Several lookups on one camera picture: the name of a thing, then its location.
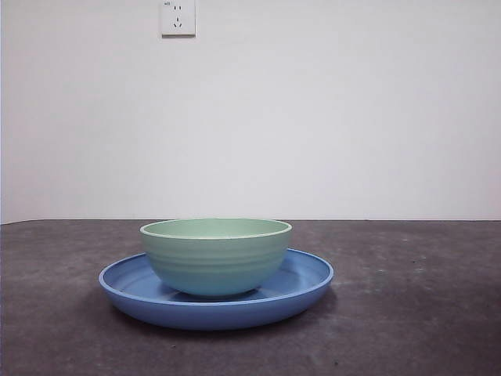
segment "plastic dish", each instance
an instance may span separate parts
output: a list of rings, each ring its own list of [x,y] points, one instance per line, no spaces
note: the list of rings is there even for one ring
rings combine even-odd
[[[163,284],[144,253],[107,266],[99,282],[111,302],[138,320],[162,327],[217,331],[270,324],[317,302],[334,270],[320,257],[288,249],[260,287],[231,298],[200,298]]]

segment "ribbed bowl exterior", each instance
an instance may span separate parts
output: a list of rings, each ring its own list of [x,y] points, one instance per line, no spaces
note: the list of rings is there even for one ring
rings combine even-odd
[[[142,242],[166,285],[193,295],[224,296],[249,291],[270,277],[283,261],[290,234],[179,239],[142,233]]]

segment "plate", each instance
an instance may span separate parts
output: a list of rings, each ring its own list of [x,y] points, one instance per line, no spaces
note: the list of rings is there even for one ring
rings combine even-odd
[[[297,315],[317,302],[333,279],[320,257],[288,249],[279,270],[260,287],[228,298],[202,298],[162,284],[146,254],[107,266],[99,282],[114,306],[138,320],[195,331],[240,329]]]

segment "white wall outlet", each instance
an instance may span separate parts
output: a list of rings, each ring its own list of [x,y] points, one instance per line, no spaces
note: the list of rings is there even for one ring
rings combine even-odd
[[[162,36],[195,35],[195,0],[164,0],[160,3]]]

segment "bowl rim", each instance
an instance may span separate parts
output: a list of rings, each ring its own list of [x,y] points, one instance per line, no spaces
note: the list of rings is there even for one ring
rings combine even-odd
[[[148,231],[146,228],[149,226],[153,225],[159,225],[161,223],[166,223],[166,222],[188,222],[188,221],[203,221],[203,220],[208,220],[208,219],[237,219],[237,220],[253,220],[253,221],[262,221],[262,222],[274,222],[274,223],[280,223],[286,226],[285,229],[280,230],[280,231],[274,231],[272,233],[257,233],[253,235],[239,235],[239,236],[224,236],[224,237],[198,237],[198,236],[179,236],[179,235],[168,235],[168,234],[160,234],[160,233],[151,233]],[[147,235],[149,237],[163,237],[165,239],[187,239],[187,240],[228,240],[228,239],[250,239],[253,237],[270,237],[273,235],[279,235],[281,233],[286,233],[288,231],[292,230],[292,225],[283,222],[283,221],[277,221],[275,219],[259,219],[259,218],[191,218],[191,219],[169,219],[167,221],[159,221],[159,222],[152,222],[152,223],[147,223],[144,226],[141,226],[139,228],[139,232],[142,233],[143,235]]]

